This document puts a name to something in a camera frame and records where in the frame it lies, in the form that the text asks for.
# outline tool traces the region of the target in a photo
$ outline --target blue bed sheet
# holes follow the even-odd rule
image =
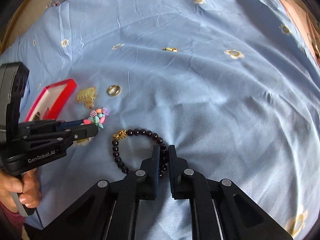
[[[111,140],[130,128],[157,132],[207,178],[230,178],[297,240],[317,220],[319,68],[278,0],[69,0],[0,56],[13,61],[30,69],[21,120],[43,87],[67,78],[78,87],[59,119],[87,117],[75,99],[92,86],[110,111],[87,146],[40,168],[44,226],[99,179],[124,177]],[[120,152],[134,170],[152,146],[126,138]],[[27,223],[41,228],[35,215]],[[192,238],[168,174],[158,199],[141,202],[136,238]]]

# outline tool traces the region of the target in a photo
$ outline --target ring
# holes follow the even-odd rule
[[[120,94],[121,88],[119,85],[112,85],[108,88],[107,93],[111,97],[115,97]]]

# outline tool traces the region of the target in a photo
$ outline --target small gold hair clip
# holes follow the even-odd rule
[[[175,49],[175,48],[163,48],[162,50],[169,50],[169,51],[173,51],[173,52],[178,51],[178,49]]]

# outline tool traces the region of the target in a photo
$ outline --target beaded bracelet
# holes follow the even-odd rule
[[[163,172],[167,170],[167,163],[169,161],[169,153],[168,150],[166,149],[167,146],[163,142],[163,139],[158,136],[157,133],[153,133],[151,131],[146,131],[145,129],[129,129],[129,130],[121,130],[118,133],[113,135],[113,156],[115,157],[115,161],[118,165],[118,167],[121,169],[123,173],[129,174],[132,171],[129,171],[128,167],[124,165],[120,158],[119,154],[119,140],[126,138],[126,136],[132,136],[132,135],[145,135],[146,137],[152,138],[155,140],[159,146],[160,146],[160,173],[159,176],[163,176]]]

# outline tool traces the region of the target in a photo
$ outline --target bed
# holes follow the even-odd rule
[[[304,3],[319,20],[317,2]],[[95,105],[110,115],[86,146],[40,169],[44,226],[99,179],[122,179],[112,135],[146,128],[207,178],[233,180],[294,239],[318,239],[318,34],[308,13],[292,7],[291,0],[68,0],[47,8],[0,56],[0,64],[30,69],[21,121],[41,88],[67,78],[76,93],[96,86]],[[119,96],[106,94],[112,84]],[[76,93],[60,119],[88,115]],[[133,170],[151,154],[139,138],[121,147]],[[41,228],[36,216],[27,223]],[[171,198],[168,174],[156,202],[141,203],[136,238],[191,239],[188,202]]]

